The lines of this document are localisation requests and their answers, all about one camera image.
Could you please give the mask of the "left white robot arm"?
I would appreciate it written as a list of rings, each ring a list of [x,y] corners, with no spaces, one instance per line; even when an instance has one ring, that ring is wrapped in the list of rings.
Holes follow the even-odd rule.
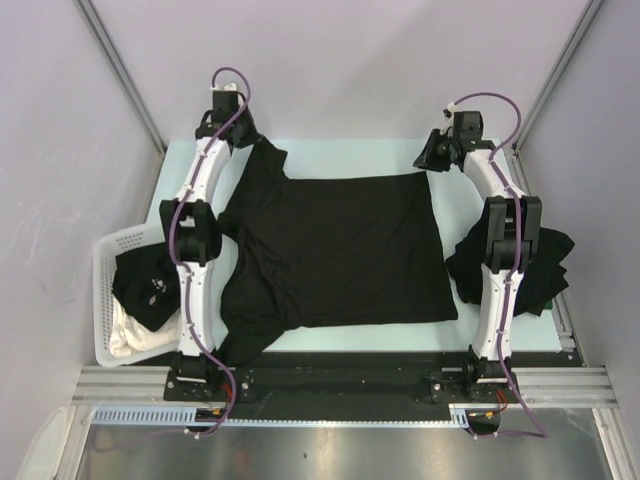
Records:
[[[213,87],[212,106],[196,128],[196,147],[187,176],[175,196],[160,203],[165,245],[178,275],[181,327],[178,352],[213,358],[210,286],[222,250],[222,232],[211,206],[233,152],[254,144],[259,134],[249,111],[250,94],[235,83]]]

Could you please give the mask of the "white plastic basket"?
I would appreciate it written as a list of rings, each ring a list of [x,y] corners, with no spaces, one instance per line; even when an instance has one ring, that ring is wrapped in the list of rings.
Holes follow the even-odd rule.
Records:
[[[124,358],[114,356],[109,349],[113,331],[112,283],[116,272],[116,257],[143,246],[164,242],[158,223],[144,223],[119,230],[101,238],[93,250],[93,319],[97,362],[106,368],[133,365],[177,350],[178,341],[168,342],[147,351],[134,352]]]

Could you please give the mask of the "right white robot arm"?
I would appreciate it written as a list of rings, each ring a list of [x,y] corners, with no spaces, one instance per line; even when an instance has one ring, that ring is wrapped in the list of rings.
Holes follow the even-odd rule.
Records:
[[[478,111],[444,110],[414,166],[445,172],[457,166],[484,200],[480,320],[461,376],[463,393],[484,401],[511,378],[510,329],[525,271],[538,249],[542,203],[517,187],[496,162],[497,147],[483,138]]]

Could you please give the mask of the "black printed t shirt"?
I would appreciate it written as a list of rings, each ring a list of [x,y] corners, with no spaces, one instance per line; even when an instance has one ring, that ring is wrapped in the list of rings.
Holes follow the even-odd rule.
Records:
[[[238,249],[221,295],[224,363],[300,327],[457,318],[425,174],[291,179],[286,159],[257,142],[218,218]]]

